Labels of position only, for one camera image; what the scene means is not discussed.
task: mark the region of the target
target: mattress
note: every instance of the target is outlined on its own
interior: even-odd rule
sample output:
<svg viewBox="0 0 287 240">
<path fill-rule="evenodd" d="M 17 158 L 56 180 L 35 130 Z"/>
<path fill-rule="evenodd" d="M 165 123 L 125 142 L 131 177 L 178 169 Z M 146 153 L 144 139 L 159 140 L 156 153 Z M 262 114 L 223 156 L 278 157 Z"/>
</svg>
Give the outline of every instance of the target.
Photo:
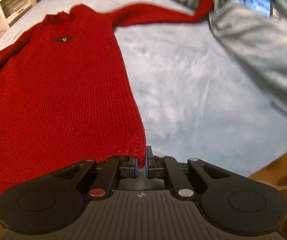
<svg viewBox="0 0 287 240">
<path fill-rule="evenodd" d="M 109 11 L 139 1 L 192 13 L 174 0 L 42 0 L 5 33 L 0 50 L 45 14 L 78 3 Z M 119 27 L 115 35 L 155 155 L 196 157 L 249 176 L 287 152 L 287 119 L 217 43 L 207 21 Z"/>
</svg>

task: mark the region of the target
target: sweater logo patch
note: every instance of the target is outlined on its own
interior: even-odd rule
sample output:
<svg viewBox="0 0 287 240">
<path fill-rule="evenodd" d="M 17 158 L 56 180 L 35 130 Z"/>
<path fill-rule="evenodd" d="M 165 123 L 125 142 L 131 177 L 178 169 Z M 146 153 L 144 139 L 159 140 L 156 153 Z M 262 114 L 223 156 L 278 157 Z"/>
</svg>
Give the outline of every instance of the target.
<svg viewBox="0 0 287 240">
<path fill-rule="evenodd" d="M 58 42 L 67 42 L 67 41 L 71 41 L 72 37 L 57 38 L 57 39 L 53 39 L 53 40 L 58 41 Z"/>
</svg>

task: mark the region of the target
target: bed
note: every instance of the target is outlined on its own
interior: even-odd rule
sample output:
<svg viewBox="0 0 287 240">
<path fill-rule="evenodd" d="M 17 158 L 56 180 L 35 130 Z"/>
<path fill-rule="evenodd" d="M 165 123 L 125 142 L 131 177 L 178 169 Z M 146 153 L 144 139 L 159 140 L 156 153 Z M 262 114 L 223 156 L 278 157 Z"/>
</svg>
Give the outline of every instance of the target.
<svg viewBox="0 0 287 240">
<path fill-rule="evenodd" d="M 137 1 L 192 13 L 174 0 L 41 0 L 0 39 L 0 50 L 45 14 L 78 3 L 108 11 Z M 197 157 L 249 176 L 287 152 L 286 117 L 217 43 L 207 21 L 117 28 L 115 35 L 155 155 Z"/>
</svg>

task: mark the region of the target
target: knit fabric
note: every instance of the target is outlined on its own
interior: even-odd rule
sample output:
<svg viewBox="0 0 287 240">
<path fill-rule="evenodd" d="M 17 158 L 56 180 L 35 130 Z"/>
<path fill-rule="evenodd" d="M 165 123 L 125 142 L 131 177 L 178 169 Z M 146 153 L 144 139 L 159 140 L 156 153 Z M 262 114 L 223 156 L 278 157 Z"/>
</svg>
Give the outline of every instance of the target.
<svg viewBox="0 0 287 240">
<path fill-rule="evenodd" d="M 0 193 L 87 158 L 131 156 L 144 165 L 145 132 L 114 27 L 194 23 L 150 4 L 109 13 L 85 5 L 47 15 L 0 51 Z"/>
</svg>

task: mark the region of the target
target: sweater sleeve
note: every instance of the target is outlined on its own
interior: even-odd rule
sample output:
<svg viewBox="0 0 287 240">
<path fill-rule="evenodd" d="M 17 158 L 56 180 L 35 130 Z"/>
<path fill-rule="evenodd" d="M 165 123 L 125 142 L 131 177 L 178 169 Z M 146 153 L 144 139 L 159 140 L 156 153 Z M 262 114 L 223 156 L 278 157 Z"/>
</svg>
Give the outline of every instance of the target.
<svg viewBox="0 0 287 240">
<path fill-rule="evenodd" d="M 213 10 L 212 0 L 200 0 L 195 14 L 189 15 L 160 6 L 138 3 L 131 4 L 107 14 L 113 27 L 150 23 L 195 23 Z"/>
<path fill-rule="evenodd" d="M 19 51 L 29 43 L 32 33 L 38 24 L 32 26 L 30 29 L 20 35 L 20 37 L 10 46 L 0 51 L 0 70 L 5 65 L 10 57 L 19 53 Z"/>
</svg>

